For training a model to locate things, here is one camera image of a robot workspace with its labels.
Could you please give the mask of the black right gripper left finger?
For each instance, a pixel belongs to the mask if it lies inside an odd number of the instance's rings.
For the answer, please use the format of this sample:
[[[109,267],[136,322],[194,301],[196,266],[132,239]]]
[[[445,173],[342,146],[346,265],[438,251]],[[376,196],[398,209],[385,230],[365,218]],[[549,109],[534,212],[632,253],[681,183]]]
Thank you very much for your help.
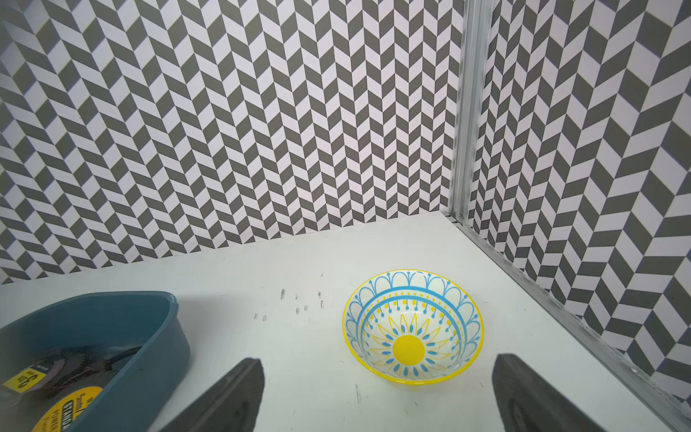
[[[253,431],[265,388],[258,358],[245,358],[162,431]]]

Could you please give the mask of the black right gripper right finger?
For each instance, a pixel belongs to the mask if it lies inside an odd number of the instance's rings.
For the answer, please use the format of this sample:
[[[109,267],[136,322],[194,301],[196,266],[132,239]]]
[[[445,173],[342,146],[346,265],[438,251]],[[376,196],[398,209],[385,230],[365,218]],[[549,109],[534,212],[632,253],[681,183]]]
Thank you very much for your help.
[[[492,384],[504,430],[604,431],[514,354],[498,355]]]

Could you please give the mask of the black yellow standard tape measure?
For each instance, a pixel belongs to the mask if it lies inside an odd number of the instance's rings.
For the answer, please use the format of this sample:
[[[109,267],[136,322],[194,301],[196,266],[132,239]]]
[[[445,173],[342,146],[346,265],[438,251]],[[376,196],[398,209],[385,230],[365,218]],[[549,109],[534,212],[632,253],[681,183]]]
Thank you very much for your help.
[[[33,426],[32,432],[66,431],[103,390],[103,387],[95,385],[67,390],[43,412],[41,418]]]

